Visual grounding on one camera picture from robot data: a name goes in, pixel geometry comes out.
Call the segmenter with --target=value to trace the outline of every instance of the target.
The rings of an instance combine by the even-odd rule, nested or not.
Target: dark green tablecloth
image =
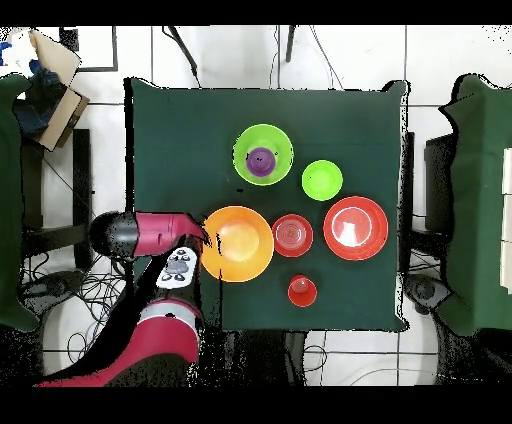
[[[20,282],[23,199],[21,135],[12,107],[30,87],[21,75],[0,78],[0,324],[32,331],[37,318],[18,302]]]
[[[220,284],[203,270],[203,312],[210,321],[218,322],[221,315],[224,329],[403,329],[395,315],[395,285],[405,82],[385,92],[160,89],[137,79],[132,87],[136,210],[190,212],[202,220],[223,206],[242,205],[270,225],[298,213],[313,226],[313,246],[306,255],[287,259],[274,253],[258,278],[224,283],[222,311]],[[232,164],[235,139],[258,123],[281,128],[294,146],[290,173],[268,187],[245,182]],[[302,171],[317,159],[331,160],[343,172],[343,188],[328,202],[311,200],[301,188]],[[389,221],[386,245],[364,262],[338,258],[323,238],[328,209],[352,195],[379,203]],[[318,287],[316,302],[306,309],[287,297],[296,273]]]
[[[447,280],[455,294],[438,308],[455,333],[512,330],[512,296],[500,286],[503,150],[512,147],[512,91],[461,77],[446,107],[457,138],[451,165],[454,231]]]

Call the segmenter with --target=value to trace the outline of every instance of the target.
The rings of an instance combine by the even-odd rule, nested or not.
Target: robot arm
[[[86,355],[39,386],[151,385],[151,377],[140,381],[141,370],[147,373],[152,362],[162,360],[174,364],[175,377],[181,370],[174,378],[181,385],[199,355],[199,270],[207,234],[186,214],[108,213],[94,220],[90,237],[94,250],[105,256],[152,260],[135,296],[124,293]],[[170,379],[166,385],[173,385]]]

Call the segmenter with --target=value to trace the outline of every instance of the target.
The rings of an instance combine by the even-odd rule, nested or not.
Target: blue object
[[[41,69],[41,64],[39,63],[39,60],[32,59],[28,63],[28,67],[32,71],[33,74],[37,73]]]
[[[8,49],[9,47],[12,47],[11,43],[8,43],[7,41],[0,41],[0,66],[4,65],[4,61],[2,59],[2,50]]]

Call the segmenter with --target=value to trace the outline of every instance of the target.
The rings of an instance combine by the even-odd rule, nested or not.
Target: cup
[[[306,308],[316,300],[317,289],[315,284],[304,275],[296,275],[290,280],[288,298],[295,306]]]

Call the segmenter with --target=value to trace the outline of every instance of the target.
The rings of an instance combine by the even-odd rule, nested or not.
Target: lime green bowl
[[[310,163],[302,173],[302,188],[314,200],[332,199],[341,190],[340,168],[328,160]]]
[[[264,177],[253,175],[247,167],[249,153],[258,147],[264,147],[274,153],[275,167]],[[247,128],[237,138],[233,146],[233,165],[236,172],[254,185],[266,186],[281,181],[293,162],[293,146],[288,136],[279,128],[268,124],[258,124]]]

